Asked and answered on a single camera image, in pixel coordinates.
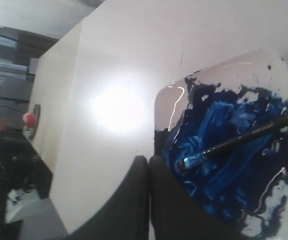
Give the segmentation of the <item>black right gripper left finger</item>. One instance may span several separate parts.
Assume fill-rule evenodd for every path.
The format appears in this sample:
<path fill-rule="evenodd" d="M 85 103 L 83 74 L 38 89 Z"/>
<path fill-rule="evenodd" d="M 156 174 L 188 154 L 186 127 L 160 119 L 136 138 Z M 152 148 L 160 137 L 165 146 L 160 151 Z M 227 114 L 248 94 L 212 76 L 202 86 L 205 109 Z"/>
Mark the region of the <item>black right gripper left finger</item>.
<path fill-rule="evenodd" d="M 149 166 L 136 156 L 125 178 L 103 207 L 66 240 L 149 239 Z"/>

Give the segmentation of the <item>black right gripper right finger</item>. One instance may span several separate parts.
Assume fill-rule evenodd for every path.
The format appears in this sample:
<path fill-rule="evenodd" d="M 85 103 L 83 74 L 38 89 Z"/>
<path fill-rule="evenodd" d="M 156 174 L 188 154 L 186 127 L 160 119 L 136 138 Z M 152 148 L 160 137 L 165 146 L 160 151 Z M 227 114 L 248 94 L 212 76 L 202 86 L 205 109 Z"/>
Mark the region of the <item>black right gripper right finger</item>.
<path fill-rule="evenodd" d="M 151 221 L 157 240 L 244 240 L 208 214 L 178 184 L 160 156 L 149 160 Z"/>

